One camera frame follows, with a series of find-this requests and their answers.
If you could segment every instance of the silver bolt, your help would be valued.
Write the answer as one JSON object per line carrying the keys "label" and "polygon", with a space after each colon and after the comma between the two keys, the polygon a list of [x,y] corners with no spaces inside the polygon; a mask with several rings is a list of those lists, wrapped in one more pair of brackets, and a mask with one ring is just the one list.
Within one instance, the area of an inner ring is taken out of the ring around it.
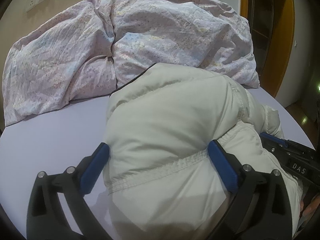
{"label": "silver bolt", "polygon": [[74,166],[70,166],[70,167],[67,168],[67,173],[68,174],[72,174],[72,173],[75,172],[75,170],[76,170],[76,168]]}
{"label": "silver bolt", "polygon": [[251,171],[252,167],[249,164],[245,164],[242,166],[245,171]]}
{"label": "silver bolt", "polygon": [[43,178],[45,176],[45,172],[44,171],[41,171],[38,173],[38,177],[39,178]]}
{"label": "silver bolt", "polygon": [[273,174],[276,175],[277,177],[281,175],[279,170],[273,170]]}

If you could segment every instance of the metal pin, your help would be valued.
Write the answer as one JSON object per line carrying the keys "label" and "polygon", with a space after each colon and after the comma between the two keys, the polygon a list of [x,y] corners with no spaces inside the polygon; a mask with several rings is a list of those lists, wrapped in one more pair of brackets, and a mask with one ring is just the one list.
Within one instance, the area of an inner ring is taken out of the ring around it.
{"label": "metal pin", "polygon": [[249,164],[245,164],[242,166],[245,171],[251,171],[252,167]]}
{"label": "metal pin", "polygon": [[72,174],[72,173],[75,172],[75,170],[76,170],[76,168],[74,166],[70,166],[70,167],[67,168],[67,173],[68,174]]}
{"label": "metal pin", "polygon": [[38,173],[38,177],[39,178],[43,178],[45,176],[45,172],[44,171],[41,171]]}
{"label": "metal pin", "polygon": [[276,175],[277,177],[281,175],[279,170],[273,170],[273,174]]}

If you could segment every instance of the beige wall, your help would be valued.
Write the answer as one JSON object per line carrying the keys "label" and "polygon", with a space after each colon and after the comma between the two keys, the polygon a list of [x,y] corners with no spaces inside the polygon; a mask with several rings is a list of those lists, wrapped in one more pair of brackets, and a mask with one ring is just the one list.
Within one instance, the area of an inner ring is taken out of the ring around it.
{"label": "beige wall", "polygon": [[[12,0],[3,17],[0,19],[0,73],[2,76],[4,62],[12,46],[19,38],[29,34],[39,25],[57,13],[81,0],[45,0],[25,12],[26,0]],[[1,91],[0,128],[4,128],[3,99]]]}

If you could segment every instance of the white puffer jacket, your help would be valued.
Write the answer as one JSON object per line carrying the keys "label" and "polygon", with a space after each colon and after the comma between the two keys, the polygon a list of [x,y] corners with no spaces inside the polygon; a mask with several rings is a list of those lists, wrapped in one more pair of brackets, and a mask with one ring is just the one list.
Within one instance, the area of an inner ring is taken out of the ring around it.
{"label": "white puffer jacket", "polygon": [[227,76],[156,64],[111,95],[107,120],[103,176],[123,240],[206,239],[230,200],[207,154],[213,139],[241,164],[281,171],[297,228],[302,189],[259,138],[283,137],[278,112]]}

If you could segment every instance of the screw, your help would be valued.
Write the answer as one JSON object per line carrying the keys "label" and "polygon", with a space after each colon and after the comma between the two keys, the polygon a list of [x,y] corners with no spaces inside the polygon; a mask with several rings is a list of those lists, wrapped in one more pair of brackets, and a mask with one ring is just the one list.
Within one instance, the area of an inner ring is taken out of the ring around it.
{"label": "screw", "polygon": [[38,177],[39,178],[43,178],[45,176],[45,172],[44,171],[41,171],[38,173]]}
{"label": "screw", "polygon": [[67,168],[67,173],[68,174],[72,174],[72,173],[75,172],[75,170],[76,170],[76,168],[74,166],[70,166],[70,167]]}
{"label": "screw", "polygon": [[245,171],[251,171],[252,167],[249,164],[245,164],[242,166]]}
{"label": "screw", "polygon": [[273,170],[273,174],[276,175],[277,177],[281,175],[280,171],[278,170]]}

